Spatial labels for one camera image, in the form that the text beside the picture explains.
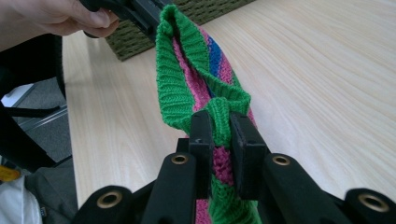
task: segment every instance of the wicker basket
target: wicker basket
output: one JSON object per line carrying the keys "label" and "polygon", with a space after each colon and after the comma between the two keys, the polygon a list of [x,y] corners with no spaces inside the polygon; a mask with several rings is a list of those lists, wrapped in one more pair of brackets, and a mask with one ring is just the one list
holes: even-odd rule
{"label": "wicker basket", "polygon": [[[174,4],[192,21],[201,25],[253,1],[174,0]],[[121,61],[154,47],[154,44],[130,21],[121,21],[119,28],[108,36],[106,41]]]}

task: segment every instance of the yellow object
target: yellow object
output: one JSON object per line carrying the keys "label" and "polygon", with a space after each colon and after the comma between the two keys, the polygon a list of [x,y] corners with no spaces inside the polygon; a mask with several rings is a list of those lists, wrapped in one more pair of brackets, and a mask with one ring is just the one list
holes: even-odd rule
{"label": "yellow object", "polygon": [[18,179],[21,173],[17,170],[9,169],[6,166],[0,165],[0,180],[1,181],[11,181]]}

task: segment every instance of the human hand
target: human hand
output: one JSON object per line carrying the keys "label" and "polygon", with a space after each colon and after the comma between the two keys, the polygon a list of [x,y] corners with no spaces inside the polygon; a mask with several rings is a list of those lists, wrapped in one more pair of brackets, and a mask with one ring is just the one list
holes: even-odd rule
{"label": "human hand", "polygon": [[105,37],[114,32],[117,16],[101,8],[90,12],[78,0],[10,0],[17,19],[30,21],[43,34],[70,35],[83,30]]}

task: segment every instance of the black chair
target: black chair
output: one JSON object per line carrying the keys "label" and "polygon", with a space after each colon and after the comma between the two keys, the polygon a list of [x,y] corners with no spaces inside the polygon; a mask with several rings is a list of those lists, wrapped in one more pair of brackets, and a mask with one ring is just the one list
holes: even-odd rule
{"label": "black chair", "polygon": [[[0,98],[21,85],[53,77],[65,97],[60,36],[42,35],[0,52]],[[9,108],[0,103],[0,155],[30,172],[55,165],[12,117],[41,118],[56,109]]]}

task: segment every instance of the knitted hat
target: knitted hat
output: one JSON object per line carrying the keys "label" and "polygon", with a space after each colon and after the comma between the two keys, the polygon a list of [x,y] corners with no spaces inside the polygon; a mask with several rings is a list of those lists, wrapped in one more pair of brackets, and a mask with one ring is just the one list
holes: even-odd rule
{"label": "knitted hat", "polygon": [[253,119],[250,96],[216,42],[176,6],[164,8],[157,33],[157,84],[163,121],[189,134],[194,112],[205,109],[213,120],[212,197],[197,201],[196,223],[261,223],[257,202],[236,196],[228,149],[230,112],[249,114]]}

